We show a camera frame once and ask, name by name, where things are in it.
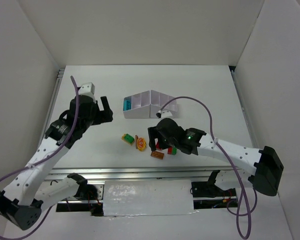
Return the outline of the teal frog flower lego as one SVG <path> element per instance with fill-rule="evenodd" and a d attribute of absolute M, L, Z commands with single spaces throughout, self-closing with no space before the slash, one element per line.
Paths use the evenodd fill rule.
<path fill-rule="evenodd" d="M 125 98 L 124 100 L 127 100 L 128 101 L 128 105 L 127 105 L 127 110 L 126 111 L 129 111 L 132 109 L 132 102 L 131 102 L 131 99 L 128 99 L 128 98 Z"/>

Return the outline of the yellow butterfly lego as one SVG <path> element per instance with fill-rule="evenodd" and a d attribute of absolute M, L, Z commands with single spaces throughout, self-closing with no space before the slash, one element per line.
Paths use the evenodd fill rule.
<path fill-rule="evenodd" d="M 146 140 L 143 137 L 138 138 L 138 150 L 143 152 L 147 147 Z"/>

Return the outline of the tan lego plate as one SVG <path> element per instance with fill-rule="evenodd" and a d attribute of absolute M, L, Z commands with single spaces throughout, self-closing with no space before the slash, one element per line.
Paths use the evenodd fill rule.
<path fill-rule="evenodd" d="M 135 135 L 135 138 L 134 138 L 134 142 L 135 142 L 135 148 L 138 149 L 138 135 Z"/>

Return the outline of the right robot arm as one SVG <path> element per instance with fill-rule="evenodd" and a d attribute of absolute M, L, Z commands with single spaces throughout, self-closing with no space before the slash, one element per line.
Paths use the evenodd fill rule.
<path fill-rule="evenodd" d="M 284 166 L 270 146 L 258 149 L 219 140 L 197 128 L 183 129 L 171 118 L 164 118 L 147 130 L 152 151 L 156 147 L 174 147 L 187 155 L 210 157 L 235 166 L 236 171 L 216 170 L 209 177 L 210 184 L 221 190 L 235 188 L 240 178 L 240 186 L 270 197 L 278 193 Z"/>

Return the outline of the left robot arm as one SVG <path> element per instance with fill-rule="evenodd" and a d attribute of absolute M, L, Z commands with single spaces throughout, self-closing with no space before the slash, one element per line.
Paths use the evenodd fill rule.
<path fill-rule="evenodd" d="M 109 123 L 113 111 L 106 96 L 98 102 L 87 95 L 70 101 L 69 109 L 52 122 L 38 150 L 15 179 L 0 191 L 0 215 L 25 231 L 41 213 L 59 201 L 74 197 L 78 200 L 98 197 L 98 189 L 77 173 L 40 190 L 42 182 L 56 163 L 71 149 L 90 126 Z"/>

